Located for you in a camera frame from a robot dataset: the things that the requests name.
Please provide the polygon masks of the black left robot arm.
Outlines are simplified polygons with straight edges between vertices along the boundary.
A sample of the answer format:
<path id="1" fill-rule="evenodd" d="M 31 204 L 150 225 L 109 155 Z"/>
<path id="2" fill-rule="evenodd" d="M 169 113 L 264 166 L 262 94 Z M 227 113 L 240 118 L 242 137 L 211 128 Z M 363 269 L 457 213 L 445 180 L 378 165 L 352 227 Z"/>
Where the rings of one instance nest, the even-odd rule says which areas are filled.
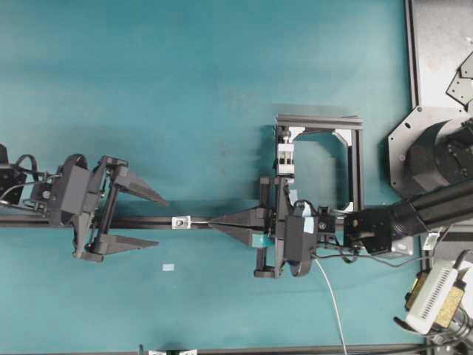
<path id="1" fill-rule="evenodd" d="M 126 160 L 104 155 L 90 169 L 84 155 L 73 154 L 49 173 L 39 171 L 31 154 L 9 162 L 6 147 L 1 148 L 1 206 L 40 215 L 54 227 L 71 227 L 75 259 L 100 263 L 109 254 L 154 246 L 109 233 L 120 193 L 167 204 Z"/>

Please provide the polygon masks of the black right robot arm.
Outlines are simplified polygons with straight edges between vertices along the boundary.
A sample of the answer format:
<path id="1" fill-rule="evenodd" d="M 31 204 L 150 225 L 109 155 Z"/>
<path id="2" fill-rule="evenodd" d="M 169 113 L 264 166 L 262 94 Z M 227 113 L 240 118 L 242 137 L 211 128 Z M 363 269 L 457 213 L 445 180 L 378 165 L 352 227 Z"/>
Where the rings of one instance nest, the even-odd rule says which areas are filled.
<path id="1" fill-rule="evenodd" d="M 389 206 L 344 212 L 344 239 L 338 241 L 338 215 L 307 200 L 292 200 L 293 171 L 283 169 L 293 162 L 292 139 L 314 130 L 313 122 L 278 125 L 276 177 L 261 179 L 259 205 L 209 222 L 257 249 L 256 277 L 277 278 L 284 265 L 302 277 L 319 248 L 333 249 L 346 263 L 355 262 L 362 249 L 387 257 L 397 240 L 472 216 L 472 121 L 442 121 L 425 128 L 408 151 L 408 174 L 422 193 Z"/>

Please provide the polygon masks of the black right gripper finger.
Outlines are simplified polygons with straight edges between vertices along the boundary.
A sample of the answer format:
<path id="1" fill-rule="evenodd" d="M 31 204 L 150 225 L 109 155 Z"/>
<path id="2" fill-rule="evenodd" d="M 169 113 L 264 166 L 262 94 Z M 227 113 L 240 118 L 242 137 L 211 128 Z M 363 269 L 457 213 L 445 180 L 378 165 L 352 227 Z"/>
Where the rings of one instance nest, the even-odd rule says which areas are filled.
<path id="1" fill-rule="evenodd" d="M 262 249 L 274 245 L 274 240 L 265 231 L 221 224 L 213 224 L 212 228 L 229 235 L 251 248 Z"/>
<path id="2" fill-rule="evenodd" d="M 272 210 L 254 207 L 233 214 L 212 217 L 209 224 L 265 224 L 271 217 Z"/>

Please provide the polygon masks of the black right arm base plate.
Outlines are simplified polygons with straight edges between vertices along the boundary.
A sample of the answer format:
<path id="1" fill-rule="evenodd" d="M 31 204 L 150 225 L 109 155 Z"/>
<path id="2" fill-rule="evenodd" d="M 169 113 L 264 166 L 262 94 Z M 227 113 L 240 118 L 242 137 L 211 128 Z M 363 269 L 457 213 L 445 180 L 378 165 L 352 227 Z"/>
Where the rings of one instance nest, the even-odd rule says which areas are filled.
<path id="1" fill-rule="evenodd" d="M 387 140 L 390 183 L 402 197 L 472 177 L 472 117 L 463 109 L 417 106 Z"/>

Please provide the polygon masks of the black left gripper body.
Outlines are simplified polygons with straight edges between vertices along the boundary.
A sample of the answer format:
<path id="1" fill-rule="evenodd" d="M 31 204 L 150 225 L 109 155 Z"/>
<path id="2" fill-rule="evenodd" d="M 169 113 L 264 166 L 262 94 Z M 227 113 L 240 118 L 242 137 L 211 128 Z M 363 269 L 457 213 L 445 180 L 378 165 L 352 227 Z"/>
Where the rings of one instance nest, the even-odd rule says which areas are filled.
<path id="1" fill-rule="evenodd" d="M 70 155 L 51 184 L 51 224 L 71 226 L 72 256 L 100 263 L 123 250 L 123 238 L 108 234 L 118 192 L 129 187 L 129 163 L 104 155 L 88 169 L 86 157 Z"/>

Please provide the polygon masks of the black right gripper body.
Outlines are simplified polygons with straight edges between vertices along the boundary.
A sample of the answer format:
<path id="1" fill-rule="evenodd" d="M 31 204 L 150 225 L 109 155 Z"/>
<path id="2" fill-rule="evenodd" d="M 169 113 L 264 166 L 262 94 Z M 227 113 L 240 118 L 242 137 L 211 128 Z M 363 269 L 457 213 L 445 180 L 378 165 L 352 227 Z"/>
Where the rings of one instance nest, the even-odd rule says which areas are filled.
<path id="1" fill-rule="evenodd" d="M 268 247 L 260 243 L 255 277 L 279 278 L 284 266 L 289 266 L 293 277 L 303 277 L 311 270 L 319 236 L 319 214 L 308 200 L 292 201 L 288 185 L 289 180 L 283 177 L 260 179 L 260 206 L 268 210 L 261 238 L 272 242 L 274 264 L 267 264 Z"/>

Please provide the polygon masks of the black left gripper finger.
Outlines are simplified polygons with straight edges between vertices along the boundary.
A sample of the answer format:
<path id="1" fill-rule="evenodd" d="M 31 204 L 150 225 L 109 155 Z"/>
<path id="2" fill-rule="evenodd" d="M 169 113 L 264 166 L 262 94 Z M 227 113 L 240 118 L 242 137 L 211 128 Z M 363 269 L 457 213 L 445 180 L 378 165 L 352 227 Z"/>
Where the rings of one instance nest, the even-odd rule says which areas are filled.
<path id="1" fill-rule="evenodd" d="M 94 239 L 88 252 L 95 255 L 105 256 L 125 251 L 146 249 L 158 246 L 156 241 L 142 240 L 133 237 L 124 237 L 113 234 L 100 234 Z"/>
<path id="2" fill-rule="evenodd" d="M 110 189 L 106 199 L 107 206 L 115 205 L 119 192 L 140 197 L 144 200 L 149 200 L 164 206 L 169 204 L 168 201 L 129 168 L 108 168 L 108 170 Z"/>

